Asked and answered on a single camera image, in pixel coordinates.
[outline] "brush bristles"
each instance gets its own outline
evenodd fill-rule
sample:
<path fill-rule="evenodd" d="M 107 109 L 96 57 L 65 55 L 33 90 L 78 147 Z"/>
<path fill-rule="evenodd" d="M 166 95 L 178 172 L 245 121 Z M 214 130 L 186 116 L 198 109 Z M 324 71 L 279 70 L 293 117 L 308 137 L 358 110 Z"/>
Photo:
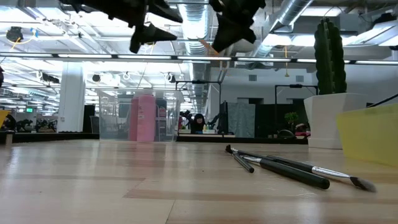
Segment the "brush bristles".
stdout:
<path fill-rule="evenodd" d="M 364 180 L 359 177 L 349 177 L 349 179 L 352 181 L 352 183 L 355 186 L 361 188 L 362 190 L 376 192 L 376 187 L 374 186 L 374 184 L 372 184 L 372 182 L 370 182 L 368 180 Z"/>
<path fill-rule="evenodd" d="M 231 145 L 227 145 L 226 148 L 225 148 L 225 151 L 228 152 L 228 153 L 230 153 L 230 154 L 232 154 L 233 151 L 232 151 L 232 149 L 231 149 Z"/>

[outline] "cactus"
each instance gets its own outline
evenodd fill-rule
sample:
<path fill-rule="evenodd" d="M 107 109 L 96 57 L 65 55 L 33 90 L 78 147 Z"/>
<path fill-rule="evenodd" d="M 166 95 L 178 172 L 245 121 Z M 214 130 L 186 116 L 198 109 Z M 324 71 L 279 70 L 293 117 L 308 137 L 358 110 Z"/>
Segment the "cactus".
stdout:
<path fill-rule="evenodd" d="M 345 93 L 343 40 L 339 29 L 329 19 L 322 19 L 318 25 L 314 48 L 320 94 Z"/>

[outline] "person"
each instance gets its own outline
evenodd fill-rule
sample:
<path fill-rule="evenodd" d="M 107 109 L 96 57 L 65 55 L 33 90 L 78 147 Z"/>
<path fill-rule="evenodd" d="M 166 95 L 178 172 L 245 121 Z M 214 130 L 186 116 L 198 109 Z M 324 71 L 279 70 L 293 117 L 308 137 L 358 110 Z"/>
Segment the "person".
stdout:
<path fill-rule="evenodd" d="M 203 131 L 203 126 L 205 123 L 205 117 L 202 114 L 196 114 L 194 119 L 189 120 L 190 127 L 191 127 L 191 134 L 197 134 L 198 132 Z"/>

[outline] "makeup brush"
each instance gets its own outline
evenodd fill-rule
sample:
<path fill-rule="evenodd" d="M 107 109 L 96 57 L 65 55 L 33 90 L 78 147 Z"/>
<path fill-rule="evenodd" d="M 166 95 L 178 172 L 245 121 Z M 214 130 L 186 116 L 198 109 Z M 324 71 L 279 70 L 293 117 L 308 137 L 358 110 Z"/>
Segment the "makeup brush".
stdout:
<path fill-rule="evenodd" d="M 250 166 L 250 164 L 248 162 L 246 162 L 244 159 L 242 159 L 242 157 L 240 157 L 237 152 L 233 152 L 231 150 L 231 146 L 229 146 L 229 149 L 228 149 L 228 146 L 227 146 L 225 151 L 230 153 L 235 158 L 235 160 L 238 163 L 240 163 L 243 166 L 243 168 L 245 168 L 249 173 L 253 173 L 254 172 L 254 168 L 252 166 Z"/>
<path fill-rule="evenodd" d="M 285 164 L 287 166 L 294 167 L 296 169 L 300 169 L 305 172 L 317 174 L 317 175 L 320 175 L 323 177 L 329 177 L 329 178 L 333 178 L 333 179 L 335 179 L 335 178 L 348 179 L 354 186 L 359 187 L 362 190 L 367 190 L 369 192 L 376 192 L 376 187 L 374 186 L 374 184 L 372 182 L 362 179 L 362 178 L 359 178 L 359 177 L 354 177 L 354 176 L 351 176 L 348 174 L 324 169 L 321 167 L 315 167 L 310 164 L 305 164 L 302 162 L 291 161 L 289 159 L 284 159 L 284 158 L 277 157 L 277 156 L 262 156 L 262 155 L 257 155 L 257 154 L 250 153 L 250 152 L 245 152 L 242 150 L 237 150 L 234 148 L 231 148 L 231 151 L 236 152 L 242 156 L 252 156 L 252 157 L 257 157 L 257 158 L 261 158 L 261 159 L 268 159 L 268 160 L 271 160 L 274 162 Z"/>
<path fill-rule="evenodd" d="M 264 169 L 273 171 L 280 175 L 284 175 L 285 177 L 290 177 L 291 179 L 303 182 L 304 184 L 319 187 L 321 189 L 328 189 L 330 186 L 329 180 L 324 177 L 304 172 L 302 170 L 289 167 L 284 164 L 279 164 L 268 159 L 261 159 L 251 156 L 243 156 L 243 159 L 258 163 Z"/>

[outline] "metal ferrule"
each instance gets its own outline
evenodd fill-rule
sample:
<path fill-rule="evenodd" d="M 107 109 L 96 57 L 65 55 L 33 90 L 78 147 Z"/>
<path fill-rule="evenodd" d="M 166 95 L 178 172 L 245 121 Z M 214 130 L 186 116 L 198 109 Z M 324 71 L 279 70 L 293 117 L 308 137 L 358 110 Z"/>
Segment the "metal ferrule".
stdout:
<path fill-rule="evenodd" d="M 333 170 L 328 170 L 324 169 L 321 167 L 312 167 L 312 173 L 313 174 L 320 174 L 322 176 L 330 176 L 330 177 L 342 177 L 342 178 L 349 178 L 349 175 L 341 173 L 341 172 L 336 172 Z"/>
<path fill-rule="evenodd" d="M 251 157 L 251 156 L 244 156 L 243 159 L 245 159 L 247 161 L 251 161 L 251 162 L 260 162 L 261 161 L 260 158 Z"/>

